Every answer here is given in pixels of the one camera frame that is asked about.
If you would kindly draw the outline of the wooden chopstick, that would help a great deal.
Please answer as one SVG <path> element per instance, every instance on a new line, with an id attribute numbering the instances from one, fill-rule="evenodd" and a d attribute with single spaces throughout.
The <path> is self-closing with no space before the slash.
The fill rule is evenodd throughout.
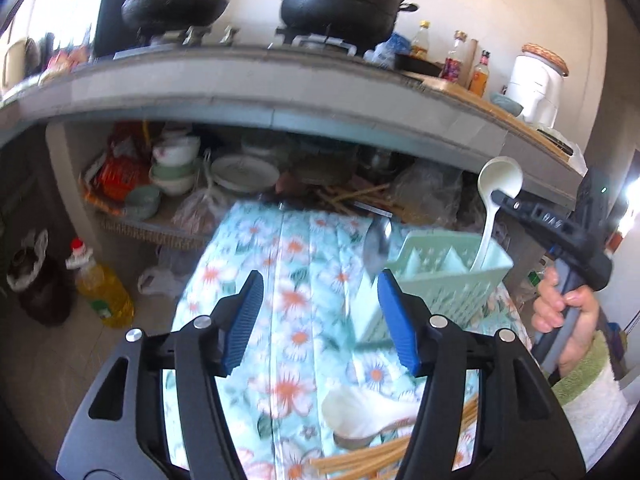
<path id="1" fill-rule="evenodd" d="M 330 391 L 321 405 L 338 451 L 310 461 L 319 474 L 337 479 L 391 479 L 397 476 L 420 403 L 397 400 L 360 387 Z"/>
<path id="2" fill-rule="evenodd" d="M 459 443 L 470 443 L 470 428 L 477 423 L 477 396 L 465 403 L 459 434 Z M 348 452 L 310 461 L 311 467 L 319 474 L 338 474 L 332 479 L 395 479 L 399 465 L 408 450 L 410 434 L 389 440 L 373 448 Z M 454 470 L 471 461 L 471 452 L 456 451 Z"/>

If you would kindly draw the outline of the white rice paddle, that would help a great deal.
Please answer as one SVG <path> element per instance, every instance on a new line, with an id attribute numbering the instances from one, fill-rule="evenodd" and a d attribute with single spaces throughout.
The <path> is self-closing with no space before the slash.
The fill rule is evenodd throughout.
<path id="1" fill-rule="evenodd" d="M 366 448 L 381 434 L 416 422 L 420 403 L 383 396 L 367 388 L 341 386 L 321 403 L 321 414 L 339 448 Z"/>

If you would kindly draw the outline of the metal spoon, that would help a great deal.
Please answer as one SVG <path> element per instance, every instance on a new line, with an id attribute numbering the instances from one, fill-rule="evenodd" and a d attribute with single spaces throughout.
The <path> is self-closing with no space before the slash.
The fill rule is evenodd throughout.
<path id="1" fill-rule="evenodd" d="M 389 218 L 372 220 L 363 239 L 362 262 L 370 281 L 373 282 L 384 269 L 390 254 L 393 225 Z"/>

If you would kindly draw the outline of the concrete kitchen counter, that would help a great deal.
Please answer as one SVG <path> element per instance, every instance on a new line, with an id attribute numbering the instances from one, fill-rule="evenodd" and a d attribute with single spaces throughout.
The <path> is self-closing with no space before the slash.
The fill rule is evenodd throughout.
<path id="1" fill-rule="evenodd" d="M 25 84 L 3 102 L 9 141 L 56 118 L 171 119 L 327 136 L 478 171 L 515 159 L 527 192 L 572 208 L 580 175 L 507 128 L 392 70 L 295 48 L 149 51 Z"/>

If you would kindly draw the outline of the cooking oil bottle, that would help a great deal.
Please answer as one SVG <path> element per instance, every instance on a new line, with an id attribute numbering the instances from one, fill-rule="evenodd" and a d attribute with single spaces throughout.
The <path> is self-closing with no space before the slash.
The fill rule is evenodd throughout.
<path id="1" fill-rule="evenodd" d="M 98 260 L 93 249 L 76 237 L 70 243 L 66 269 L 74 274 L 77 291 L 101 322 L 111 328 L 125 328 L 134 320 L 134 302 L 117 274 Z"/>

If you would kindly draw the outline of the green plastic utensil holder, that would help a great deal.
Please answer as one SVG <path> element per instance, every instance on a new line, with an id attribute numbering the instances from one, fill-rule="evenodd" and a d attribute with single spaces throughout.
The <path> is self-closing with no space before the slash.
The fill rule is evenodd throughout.
<path id="1" fill-rule="evenodd" d="M 396 256 L 390 254 L 384 269 L 392 272 L 406 294 L 420 297 L 435 314 L 461 327 L 484 314 L 489 297 L 498 292 L 513 260 L 494 240 L 478 269 L 473 262 L 480 236 L 445 230 L 411 231 Z M 371 282 L 363 269 L 357 295 L 348 308 L 357 344 L 382 344 L 390 340 L 378 303 L 378 277 Z"/>

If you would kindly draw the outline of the wooden cutting board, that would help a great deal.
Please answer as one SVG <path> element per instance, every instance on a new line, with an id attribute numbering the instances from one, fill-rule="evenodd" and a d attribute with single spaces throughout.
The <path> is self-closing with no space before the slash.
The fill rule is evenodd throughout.
<path id="1" fill-rule="evenodd" d="M 432 76 L 404 72 L 403 70 L 400 70 L 398 74 L 415 81 L 421 89 L 431 90 L 440 96 L 446 96 L 447 99 L 467 107 L 471 112 L 480 114 L 480 116 L 495 122 L 498 126 L 507 128 L 526 142 L 535 145 L 536 148 L 540 148 L 554 159 L 559 160 L 565 166 L 568 165 L 570 156 L 562 152 L 540 132 L 529 127 L 521 119 L 509 114 L 497 105 L 491 104 L 491 102 L 485 101 L 474 93 L 463 89 L 458 84 Z"/>

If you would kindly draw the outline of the light blue bowl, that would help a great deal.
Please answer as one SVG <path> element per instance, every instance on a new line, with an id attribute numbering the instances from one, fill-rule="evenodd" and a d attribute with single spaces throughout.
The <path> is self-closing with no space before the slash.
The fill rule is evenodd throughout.
<path id="1" fill-rule="evenodd" d="M 495 106 L 498 106 L 500 110 L 504 110 L 506 113 L 513 117 L 518 117 L 522 114 L 523 107 L 520 103 L 508 98 L 505 94 L 499 92 L 492 92 L 490 95 L 490 102 Z"/>

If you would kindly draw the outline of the floral quilted tablecloth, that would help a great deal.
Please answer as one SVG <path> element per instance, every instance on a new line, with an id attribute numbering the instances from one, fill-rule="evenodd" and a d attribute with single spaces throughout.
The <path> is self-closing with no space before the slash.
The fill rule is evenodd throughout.
<path id="1" fill-rule="evenodd" d="M 242 363 L 217 382 L 224 416 L 251 479 L 313 479 L 315 458 L 337 451 L 321 414 L 326 395 L 352 385 L 416 402 L 424 383 L 391 346 L 357 347 L 348 311 L 363 272 L 369 220 L 324 211 L 284 211 L 239 202 L 224 216 L 186 285 L 181 328 L 264 279 L 264 301 Z"/>

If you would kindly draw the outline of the orange sauce bottle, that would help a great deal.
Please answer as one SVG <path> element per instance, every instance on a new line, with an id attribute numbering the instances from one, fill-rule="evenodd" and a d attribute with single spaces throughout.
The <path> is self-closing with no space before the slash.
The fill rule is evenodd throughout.
<path id="1" fill-rule="evenodd" d="M 472 70 L 471 78 L 468 85 L 469 92 L 472 92 L 479 98 L 484 96 L 488 79 L 489 79 L 489 64 L 490 52 L 483 50 L 480 55 L 480 62 L 478 62 Z"/>

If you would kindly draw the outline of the wooden rolling pin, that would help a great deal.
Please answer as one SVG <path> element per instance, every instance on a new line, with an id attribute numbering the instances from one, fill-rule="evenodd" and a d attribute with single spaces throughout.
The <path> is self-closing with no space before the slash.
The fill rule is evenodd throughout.
<path id="1" fill-rule="evenodd" d="M 478 46 L 478 41 L 475 38 L 468 40 L 468 45 L 466 46 L 466 49 L 465 49 L 462 69 L 459 77 L 459 84 L 462 88 L 465 88 L 465 89 L 468 88 L 469 81 L 471 78 L 477 46 Z"/>

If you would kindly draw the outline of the dark sauce bottle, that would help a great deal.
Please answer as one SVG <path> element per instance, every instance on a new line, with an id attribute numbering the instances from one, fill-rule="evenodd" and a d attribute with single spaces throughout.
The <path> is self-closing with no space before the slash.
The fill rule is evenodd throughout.
<path id="1" fill-rule="evenodd" d="M 439 75 L 443 80 L 449 82 L 457 82 L 459 80 L 465 54 L 466 38 L 468 38 L 468 35 L 463 30 L 457 30 L 454 33 L 454 44 L 446 55 Z"/>

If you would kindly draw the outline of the yellow cap sauce bottle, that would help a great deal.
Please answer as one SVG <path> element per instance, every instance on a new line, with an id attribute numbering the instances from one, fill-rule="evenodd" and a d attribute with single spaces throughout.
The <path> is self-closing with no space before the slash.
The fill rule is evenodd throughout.
<path id="1" fill-rule="evenodd" d="M 418 31 L 411 40 L 410 53 L 412 58 L 427 61 L 430 50 L 430 26 L 429 21 L 420 21 Z"/>

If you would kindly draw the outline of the black tray dish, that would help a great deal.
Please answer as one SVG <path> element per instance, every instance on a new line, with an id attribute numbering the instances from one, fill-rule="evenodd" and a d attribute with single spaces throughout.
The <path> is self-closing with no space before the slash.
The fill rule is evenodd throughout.
<path id="1" fill-rule="evenodd" d="M 395 54 L 394 69 L 399 70 L 400 72 L 419 74 L 430 77 L 438 77 L 442 72 L 442 68 L 437 64 L 401 53 Z"/>

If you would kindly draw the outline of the stack of white bowls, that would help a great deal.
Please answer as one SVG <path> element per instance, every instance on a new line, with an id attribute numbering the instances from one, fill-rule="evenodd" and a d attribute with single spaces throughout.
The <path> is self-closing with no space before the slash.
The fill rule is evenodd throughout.
<path id="1" fill-rule="evenodd" d="M 200 146 L 201 140 L 197 136 L 180 136 L 156 144 L 149 171 L 151 182 L 169 197 L 183 196 L 192 190 L 198 172 Z"/>

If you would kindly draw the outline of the white plate under counter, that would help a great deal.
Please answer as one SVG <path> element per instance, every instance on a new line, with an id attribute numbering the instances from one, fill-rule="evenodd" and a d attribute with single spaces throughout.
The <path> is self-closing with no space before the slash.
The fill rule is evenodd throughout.
<path id="1" fill-rule="evenodd" d="M 248 155 L 226 155 L 210 165 L 214 181 L 229 191 L 260 193 L 273 188 L 280 178 L 276 166 Z"/>

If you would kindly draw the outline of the black wok pan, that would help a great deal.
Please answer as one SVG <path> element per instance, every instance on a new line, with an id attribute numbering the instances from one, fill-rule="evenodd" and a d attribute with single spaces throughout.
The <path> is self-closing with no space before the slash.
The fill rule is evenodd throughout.
<path id="1" fill-rule="evenodd" d="M 229 0 L 125 0 L 124 23 L 141 35 L 157 36 L 173 30 L 207 27 L 228 8 Z"/>

